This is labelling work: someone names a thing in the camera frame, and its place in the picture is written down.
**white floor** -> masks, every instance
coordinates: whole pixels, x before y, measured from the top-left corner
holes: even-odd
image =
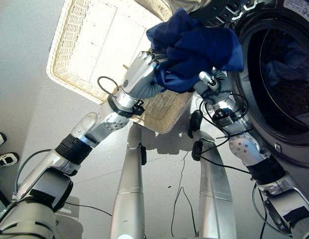
[[[17,152],[23,162],[35,151],[56,147],[81,117],[98,111],[98,105],[52,82],[45,73],[50,43],[55,32],[62,0],[0,0],[0,131],[8,141],[0,153]],[[157,135],[143,130],[148,163],[143,166],[146,235],[148,238],[170,238],[173,202],[185,157],[182,179],[194,208],[198,224],[199,163],[191,158],[191,140],[186,131],[189,110],[168,134]],[[212,136],[221,135],[205,124]],[[69,202],[112,211],[120,178],[128,127],[116,131],[93,150],[72,178],[74,188]],[[244,168],[227,145],[220,147],[224,163]],[[41,159],[36,156],[26,166],[21,179]],[[0,170],[0,189],[11,197],[18,170],[15,165]],[[292,170],[300,182],[309,180],[308,171]],[[227,169],[234,200],[237,238],[259,237],[262,221],[252,201],[253,182],[248,175]],[[309,184],[303,183],[309,192]],[[111,218],[102,212],[67,207],[57,216],[61,233],[72,239],[108,238]],[[184,196],[177,203],[173,231],[175,237],[194,236],[190,208]],[[264,239],[281,235],[266,227]]]

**laundry basket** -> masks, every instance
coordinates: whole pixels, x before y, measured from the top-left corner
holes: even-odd
[[[108,76],[121,85],[136,55],[148,50],[146,30],[160,20],[133,0],[66,0],[47,63],[53,81],[102,104],[107,93],[97,85]],[[115,86],[101,84],[110,92]],[[145,112],[133,121],[159,133],[168,132],[191,94],[171,91],[144,100]]]

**wire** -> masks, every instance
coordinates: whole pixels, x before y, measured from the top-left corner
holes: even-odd
[[[214,165],[217,165],[217,166],[220,166],[220,167],[224,167],[224,168],[231,168],[231,169],[240,171],[240,172],[242,172],[242,173],[250,174],[250,172],[248,172],[248,171],[244,171],[244,170],[242,170],[242,169],[239,169],[239,168],[236,168],[236,167],[232,167],[232,166],[229,166],[229,165],[219,164],[219,163],[213,162],[213,161],[211,161],[210,159],[207,159],[207,158],[205,158],[205,157],[203,157],[203,156],[201,156],[201,155],[199,155],[199,156],[200,156],[201,158],[203,158],[204,160],[206,160],[206,161],[208,161],[209,163],[212,163],[212,164],[214,164]]]
[[[263,200],[263,196],[262,196],[262,193],[261,193],[261,190],[260,190],[260,189],[259,189],[259,193],[260,193],[261,201],[262,201],[263,208],[264,208],[264,214],[265,214],[264,219],[265,219],[265,221],[266,221],[266,220],[268,219],[268,212],[266,211],[265,204],[264,204],[264,200]],[[263,233],[264,233],[265,225],[266,225],[266,223],[263,222],[262,230],[261,230],[261,233],[260,233],[260,239],[263,238]]]
[[[99,209],[99,208],[95,208],[95,207],[92,207],[92,206],[80,205],[80,204],[73,204],[73,203],[68,203],[68,202],[65,202],[65,203],[70,204],[70,205],[74,205],[74,206],[78,206],[78,207],[92,208],[92,209],[98,210],[98,211],[100,211],[100,212],[103,212],[103,213],[109,215],[110,217],[113,216],[113,215],[111,215],[110,213],[107,213],[107,212],[104,211],[104,210],[101,210],[101,209]]]
[[[207,109],[206,106],[207,106],[207,103],[204,104],[204,107],[205,107],[205,110],[206,110],[206,112],[208,113],[210,119],[212,119],[212,117],[211,117],[211,115],[210,115],[210,113],[209,113],[209,111],[208,111],[208,109]],[[203,111],[201,110],[201,106],[199,107],[199,109],[200,109],[200,112],[202,113],[202,117],[203,117],[207,122],[209,122],[211,125],[213,125],[213,126],[216,127],[218,130],[220,130],[222,133],[224,133],[224,134],[226,135],[226,137],[229,136],[229,133],[228,133],[226,130],[224,130],[223,128],[217,126],[215,123],[213,123],[212,121],[208,120],[206,117],[203,116]]]
[[[201,110],[201,106],[202,106],[203,102],[204,102],[204,100],[203,100],[203,101],[200,103],[200,105],[199,105],[199,110],[200,110],[200,112],[201,112],[202,115],[203,115],[203,112],[202,112],[202,110]],[[209,114],[208,109],[207,109],[207,103],[205,103],[204,107],[205,107],[205,110],[207,111],[209,117],[212,118],[211,115]],[[245,170],[242,170],[242,169],[233,167],[233,166],[229,166],[229,165],[224,165],[224,164],[215,163],[215,162],[213,162],[213,161],[207,159],[206,157],[201,156],[203,153],[206,153],[206,152],[208,152],[208,151],[210,151],[210,150],[212,150],[212,149],[214,149],[214,148],[220,147],[220,146],[222,146],[223,144],[225,144],[226,142],[228,142],[228,141],[230,140],[230,134],[229,134],[226,130],[224,130],[224,129],[218,127],[216,124],[214,124],[213,122],[211,122],[210,120],[208,120],[206,117],[203,116],[203,118],[204,118],[207,122],[209,122],[211,125],[215,126],[215,127],[218,128],[220,131],[222,131],[222,132],[225,134],[224,137],[227,138],[227,139],[226,139],[225,141],[223,141],[222,143],[218,144],[218,145],[215,145],[215,146],[213,146],[213,147],[211,147],[211,148],[209,148],[209,149],[207,149],[207,150],[204,150],[204,151],[200,152],[200,153],[199,153],[198,155],[196,155],[196,156],[200,156],[200,157],[203,158],[204,160],[206,160],[206,161],[208,161],[208,162],[210,162],[210,163],[212,163],[212,164],[214,164],[214,165],[217,165],[217,166],[220,166],[220,167],[224,167],[224,168],[231,168],[231,169],[234,169],[234,170],[243,172],[243,173],[250,174],[248,171],[245,171]]]
[[[255,203],[255,189],[256,189],[256,183],[254,184],[254,187],[253,187],[253,190],[252,190],[252,203],[253,203],[253,206],[254,206],[254,209],[255,211],[257,212],[258,216],[261,218],[261,220],[266,223],[270,228],[272,228],[273,230],[279,232],[280,234],[284,235],[284,236],[287,236],[287,237],[290,237],[289,234],[286,234],[280,230],[278,230],[277,228],[275,228],[274,226],[272,226],[268,221],[265,220],[265,218],[263,218],[263,216],[261,215],[259,209],[257,208],[256,206],[256,203]]]
[[[253,130],[253,128],[249,128],[249,129],[247,129],[245,131],[242,131],[242,132],[239,132],[239,133],[235,133],[235,134],[231,134],[231,135],[229,135],[229,138],[234,137],[234,136],[238,136],[238,135],[241,135],[241,134],[244,134],[244,133],[247,133],[247,132],[250,132],[252,130]]]
[[[235,93],[231,93],[230,95],[231,96],[239,96],[239,97],[241,97],[244,100],[244,103],[245,103],[245,110],[244,110],[244,112],[240,116],[238,116],[238,117],[236,117],[234,119],[235,121],[237,121],[239,119],[242,119],[247,114],[247,112],[249,111],[250,105],[249,105],[249,102],[247,101],[247,99],[243,95],[235,94]]]
[[[105,90],[105,88],[103,88],[103,87],[101,86],[100,80],[103,79],[103,78],[106,78],[106,79],[112,81],[113,83],[115,83],[115,85],[116,85],[116,87],[117,87],[117,91],[118,91],[118,90],[119,90],[119,86],[118,86],[117,82],[115,82],[115,80],[111,79],[111,78],[108,77],[108,76],[100,76],[100,77],[98,77],[98,79],[97,79],[97,84],[98,84],[98,86],[99,86],[104,92],[106,92],[108,95],[111,95],[113,98],[117,98],[117,96],[115,96],[114,94],[112,94],[112,93],[110,93],[109,91]]]
[[[195,233],[195,235],[196,235],[196,228],[195,228],[195,222],[194,222],[194,216],[193,216],[192,205],[191,205],[191,202],[190,202],[188,196],[186,195],[186,193],[185,193],[185,191],[184,191],[184,187],[181,187],[181,181],[182,181],[183,171],[184,171],[184,167],[185,167],[185,157],[188,155],[188,153],[189,153],[189,152],[187,152],[187,153],[184,155],[184,157],[183,157],[183,167],[182,167],[182,170],[181,170],[181,176],[180,176],[180,180],[179,180],[178,191],[177,191],[177,194],[176,194],[176,197],[175,197],[175,200],[174,200],[174,205],[173,205],[173,214],[172,214],[171,228],[170,228],[172,237],[174,237],[173,231],[172,231],[172,227],[173,227],[173,220],[174,220],[174,214],[175,214],[175,206],[176,206],[176,203],[177,203],[177,200],[178,200],[178,198],[179,198],[179,195],[180,195],[181,190],[183,191],[183,194],[185,195],[187,201],[189,202],[189,205],[190,205],[190,208],[191,208],[193,229],[194,229],[194,233]]]
[[[28,163],[29,160],[31,158],[33,158],[35,155],[37,155],[39,153],[49,152],[49,151],[51,151],[51,149],[44,149],[44,150],[37,151],[37,152],[33,153],[30,157],[28,157],[25,160],[25,162],[21,165],[21,167],[19,168],[19,170],[17,172],[17,176],[16,176],[16,179],[15,179],[15,194],[17,194],[17,191],[18,191],[18,179],[19,179],[20,173],[22,172],[22,170],[25,167],[26,163]]]
[[[8,215],[8,213],[17,205],[17,202],[13,202],[11,203],[11,205],[9,206],[9,208],[7,208],[6,212],[4,212],[4,214],[1,216],[0,218],[0,224],[1,222],[4,220],[4,218]]]
[[[42,235],[37,234],[37,233],[2,233],[2,231],[0,230],[0,235],[3,235],[3,236],[32,236],[32,237],[36,237],[40,239],[46,239],[46,237],[43,237]]]

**blue towel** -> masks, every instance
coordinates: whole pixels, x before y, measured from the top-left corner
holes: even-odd
[[[223,71],[242,71],[241,45],[231,29],[207,28],[178,9],[168,22],[149,30],[147,37],[154,53],[166,53],[153,79],[165,89],[183,93],[198,80],[200,71],[212,67]]]

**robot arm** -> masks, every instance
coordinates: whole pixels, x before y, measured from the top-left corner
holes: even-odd
[[[142,100],[162,91],[152,84],[154,70],[164,56],[141,52],[129,68],[121,89],[89,113],[31,171],[19,187],[16,201],[0,219],[0,238],[58,238],[53,212],[68,198],[83,160],[112,132],[123,128],[133,115],[144,112]]]
[[[231,85],[225,75],[220,72],[216,75],[218,77],[201,72],[201,81],[194,85],[203,99],[212,105],[213,123],[228,133],[231,152],[242,160],[266,197],[265,207],[279,231],[292,233],[293,238],[307,238],[309,198],[271,153],[260,146],[261,139],[253,132],[246,132],[252,129],[248,117],[229,98]]]

